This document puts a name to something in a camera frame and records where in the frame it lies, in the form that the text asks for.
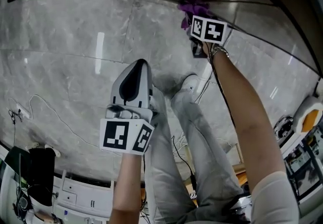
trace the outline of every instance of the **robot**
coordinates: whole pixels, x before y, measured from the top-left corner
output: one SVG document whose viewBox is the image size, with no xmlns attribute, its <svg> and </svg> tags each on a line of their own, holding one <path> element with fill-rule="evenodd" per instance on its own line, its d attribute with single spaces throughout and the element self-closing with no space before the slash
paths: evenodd
<svg viewBox="0 0 323 224">
<path fill-rule="evenodd" d="M 144 59 L 128 66 L 112 86 L 105 119 L 100 120 L 100 149 L 143 155 L 154 131 L 151 68 Z"/>
</svg>

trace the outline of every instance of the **marble floor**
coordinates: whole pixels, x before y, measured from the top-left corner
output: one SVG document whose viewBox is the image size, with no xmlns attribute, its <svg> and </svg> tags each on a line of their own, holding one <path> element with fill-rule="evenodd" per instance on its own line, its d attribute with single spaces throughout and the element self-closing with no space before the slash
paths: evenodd
<svg viewBox="0 0 323 224">
<path fill-rule="evenodd" d="M 205 59 L 192 57 L 183 31 L 184 14 L 161 0 L 0 0 L 0 141 L 24 147 L 49 143 L 62 152 L 56 169 L 99 180 L 116 179 L 121 157 L 100 151 L 99 120 L 105 116 L 113 82 L 139 58 L 167 98 L 171 134 L 182 130 L 169 97 L 185 77 L 206 83 Z M 226 48 L 260 95 L 271 123 L 292 114 L 313 92 L 318 76 L 283 51 L 233 31 Z M 12 124 L 16 102 L 31 119 Z M 239 163 L 237 137 L 215 79 L 200 100 L 214 136 Z M 178 159 L 183 178 L 189 170 Z"/>
</svg>

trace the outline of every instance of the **drawer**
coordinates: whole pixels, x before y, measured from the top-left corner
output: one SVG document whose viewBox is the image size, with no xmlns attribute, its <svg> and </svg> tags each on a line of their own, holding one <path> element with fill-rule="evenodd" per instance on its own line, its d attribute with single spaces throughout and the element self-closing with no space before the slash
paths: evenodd
<svg viewBox="0 0 323 224">
<path fill-rule="evenodd" d="M 67 180 L 63 183 L 63 190 L 66 192 L 77 194 L 79 185 L 74 184 L 73 182 L 69 182 Z"/>
<path fill-rule="evenodd" d="M 53 183 L 54 186 L 61 187 L 61 183 L 62 183 L 62 179 L 58 177 L 54 177 L 54 183 Z"/>
<path fill-rule="evenodd" d="M 76 204 L 76 194 L 61 191 L 59 194 L 59 200 L 68 204 Z"/>
</svg>

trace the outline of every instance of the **bracelet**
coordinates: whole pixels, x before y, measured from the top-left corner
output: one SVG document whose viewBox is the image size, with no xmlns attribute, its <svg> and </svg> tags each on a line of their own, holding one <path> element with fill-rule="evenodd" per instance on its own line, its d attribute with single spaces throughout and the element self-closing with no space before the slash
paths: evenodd
<svg viewBox="0 0 323 224">
<path fill-rule="evenodd" d="M 229 53 L 228 53 L 228 51 L 226 51 L 224 47 L 222 47 L 222 46 L 220 46 L 220 45 L 217 45 L 217 44 L 212 44 L 212 47 L 211 47 L 211 58 L 210 58 L 210 62 L 211 62 L 211 63 L 212 63 L 212 61 L 213 61 L 214 56 L 215 56 L 215 55 L 217 54 L 217 52 L 219 52 L 219 51 L 224 52 L 224 53 L 226 54 L 226 56 L 227 56 L 228 58 L 230 58 L 230 57 L 229 57 Z"/>
</svg>

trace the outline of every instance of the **wrist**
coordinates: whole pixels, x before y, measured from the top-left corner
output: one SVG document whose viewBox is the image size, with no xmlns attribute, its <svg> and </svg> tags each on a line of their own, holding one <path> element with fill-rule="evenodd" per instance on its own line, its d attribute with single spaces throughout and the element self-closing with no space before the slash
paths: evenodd
<svg viewBox="0 0 323 224">
<path fill-rule="evenodd" d="M 215 58 L 219 58 L 219 57 L 229 58 L 229 53 L 224 49 L 224 47 L 213 44 L 211 48 L 210 56 L 211 56 L 211 58 L 209 58 L 210 62 L 214 63 Z"/>
</svg>

